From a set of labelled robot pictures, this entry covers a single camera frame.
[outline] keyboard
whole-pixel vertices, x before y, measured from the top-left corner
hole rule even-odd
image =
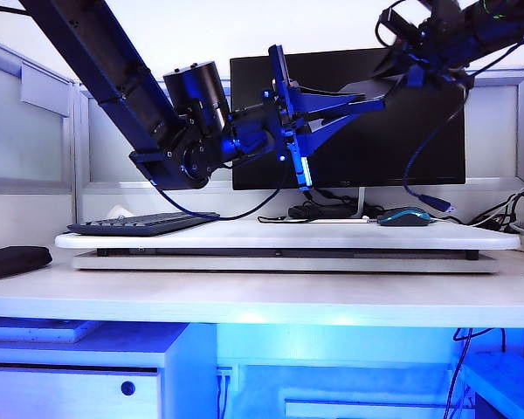
[[[206,216],[219,216],[215,212],[200,212]],[[121,216],[108,220],[86,221],[71,224],[68,230],[86,236],[138,236],[151,237],[188,229],[195,225],[209,223],[206,218],[191,216],[184,212],[165,212],[146,216]]]

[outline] black pouch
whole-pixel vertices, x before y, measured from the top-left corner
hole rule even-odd
[[[10,246],[0,249],[0,278],[34,271],[52,261],[46,247]]]

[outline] black monitor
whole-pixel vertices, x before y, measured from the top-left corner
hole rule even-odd
[[[371,78],[385,49],[312,52],[286,55],[291,79],[301,86],[338,92]],[[231,60],[231,106],[260,103],[272,87],[268,57]],[[316,188],[401,185],[405,166],[427,135],[462,103],[455,85],[405,87],[387,97],[382,111],[365,113],[334,134],[308,158]],[[410,184],[465,182],[464,113],[460,113],[418,156]],[[233,169],[234,189],[275,189],[282,169],[273,153]],[[297,188],[293,164],[286,188]]]

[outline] white cabinet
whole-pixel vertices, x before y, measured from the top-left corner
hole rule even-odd
[[[0,342],[0,419],[213,419],[215,325],[105,322],[75,343]]]
[[[161,418],[160,378],[158,373],[0,367],[0,419]]]

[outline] white platform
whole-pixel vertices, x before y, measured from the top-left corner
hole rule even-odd
[[[97,249],[74,258],[75,269],[494,273],[497,261],[478,251],[516,249],[520,240],[454,223],[403,228],[243,220],[157,237],[69,234],[56,244]]]
[[[518,235],[455,223],[427,227],[382,227],[376,223],[215,222],[155,237],[63,234],[68,249],[427,249],[503,251],[520,247]]]

